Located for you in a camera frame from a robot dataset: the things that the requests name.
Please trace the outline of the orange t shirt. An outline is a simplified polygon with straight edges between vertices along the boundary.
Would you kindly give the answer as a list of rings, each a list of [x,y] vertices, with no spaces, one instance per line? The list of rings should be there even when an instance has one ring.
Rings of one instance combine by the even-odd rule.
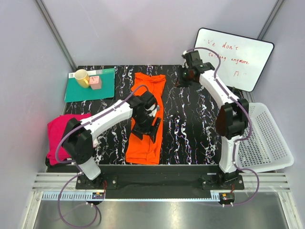
[[[163,141],[163,102],[165,75],[135,74],[132,87],[135,103],[132,115],[132,133],[126,151],[126,162],[157,165]]]

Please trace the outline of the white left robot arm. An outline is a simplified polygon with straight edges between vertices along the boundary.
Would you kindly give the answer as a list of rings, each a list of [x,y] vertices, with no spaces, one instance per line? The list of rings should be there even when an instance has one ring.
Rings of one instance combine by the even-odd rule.
[[[103,174],[93,159],[93,142],[106,130],[128,119],[135,124],[132,134],[139,140],[145,136],[155,143],[161,118],[157,117],[160,110],[157,99],[146,91],[142,95],[130,94],[124,100],[118,100],[109,108],[91,117],[78,121],[70,119],[65,127],[60,145],[85,175],[86,183],[93,189],[103,183]]]

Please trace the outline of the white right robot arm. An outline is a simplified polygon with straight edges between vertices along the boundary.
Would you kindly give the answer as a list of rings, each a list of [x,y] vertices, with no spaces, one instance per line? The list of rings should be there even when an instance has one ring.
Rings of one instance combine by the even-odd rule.
[[[221,60],[217,67],[209,62],[204,63],[198,50],[185,51],[182,57],[184,66],[180,68],[176,87],[199,83],[209,92],[219,108],[215,129],[221,136],[222,147],[215,182],[218,187],[227,189],[239,176],[236,156],[240,139],[248,127],[249,103],[231,92],[218,76]]]

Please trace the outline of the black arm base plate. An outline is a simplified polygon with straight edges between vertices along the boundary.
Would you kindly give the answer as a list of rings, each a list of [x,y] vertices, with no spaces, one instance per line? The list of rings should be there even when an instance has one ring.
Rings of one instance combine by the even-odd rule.
[[[215,182],[217,165],[102,165],[103,183],[90,185],[82,175],[76,181],[77,189],[106,189],[106,199],[165,200],[211,198],[212,190],[244,190],[239,174],[233,184],[222,187]]]

